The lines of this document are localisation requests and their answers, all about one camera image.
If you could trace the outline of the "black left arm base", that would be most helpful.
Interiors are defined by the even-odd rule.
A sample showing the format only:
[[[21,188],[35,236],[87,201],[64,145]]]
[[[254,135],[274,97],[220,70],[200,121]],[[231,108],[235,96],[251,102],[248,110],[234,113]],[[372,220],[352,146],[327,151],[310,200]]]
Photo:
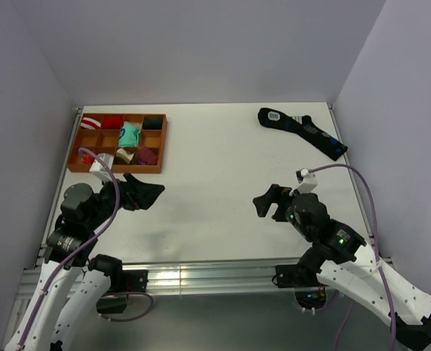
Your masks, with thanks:
[[[130,295],[112,295],[112,293],[141,292],[145,293],[148,283],[148,270],[125,270],[122,272],[119,285],[112,286],[107,294],[96,303],[100,314],[122,314],[129,304]]]

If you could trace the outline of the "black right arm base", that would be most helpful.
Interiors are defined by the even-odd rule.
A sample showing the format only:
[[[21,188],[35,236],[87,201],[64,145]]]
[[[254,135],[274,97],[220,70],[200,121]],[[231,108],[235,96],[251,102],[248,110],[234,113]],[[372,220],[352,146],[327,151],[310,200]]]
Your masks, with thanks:
[[[302,313],[314,315],[325,311],[339,298],[337,291],[328,293],[327,286],[299,264],[276,265],[271,282],[278,289],[293,289],[295,303]]]

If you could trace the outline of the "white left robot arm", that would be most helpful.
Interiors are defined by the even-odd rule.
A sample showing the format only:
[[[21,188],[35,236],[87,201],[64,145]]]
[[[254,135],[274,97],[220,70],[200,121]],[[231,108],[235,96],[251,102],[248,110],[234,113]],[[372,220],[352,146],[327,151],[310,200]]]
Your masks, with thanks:
[[[65,191],[37,285],[6,350],[66,350],[103,295],[123,294],[122,261],[105,254],[91,257],[91,251],[119,210],[148,210],[164,190],[127,173],[122,181],[103,182],[99,192],[84,183]]]

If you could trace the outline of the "orange compartment tray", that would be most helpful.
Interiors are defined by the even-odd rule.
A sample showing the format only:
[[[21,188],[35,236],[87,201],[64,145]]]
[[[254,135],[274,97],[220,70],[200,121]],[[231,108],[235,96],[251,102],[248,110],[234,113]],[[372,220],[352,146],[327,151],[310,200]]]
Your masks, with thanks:
[[[84,147],[97,155],[110,155],[115,173],[158,174],[166,133],[164,114],[84,113],[66,166],[73,173],[89,171],[93,159],[80,155],[79,149]]]

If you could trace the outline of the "brown striped sock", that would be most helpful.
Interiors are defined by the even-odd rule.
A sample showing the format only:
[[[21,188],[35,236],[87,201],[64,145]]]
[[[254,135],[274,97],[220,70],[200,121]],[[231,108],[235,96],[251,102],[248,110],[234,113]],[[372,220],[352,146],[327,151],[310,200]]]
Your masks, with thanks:
[[[118,148],[115,152],[115,165],[133,165],[137,150],[135,148]]]

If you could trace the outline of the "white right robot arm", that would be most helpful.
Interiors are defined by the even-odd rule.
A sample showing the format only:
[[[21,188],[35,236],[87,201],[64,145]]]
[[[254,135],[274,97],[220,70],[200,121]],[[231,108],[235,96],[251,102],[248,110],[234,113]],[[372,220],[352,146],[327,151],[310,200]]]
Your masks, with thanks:
[[[394,325],[396,340],[407,348],[431,344],[431,295],[376,258],[360,234],[329,216],[316,194],[273,184],[253,204],[260,217],[276,204],[272,219],[289,222],[311,245],[298,263],[276,267],[279,288],[328,285]]]

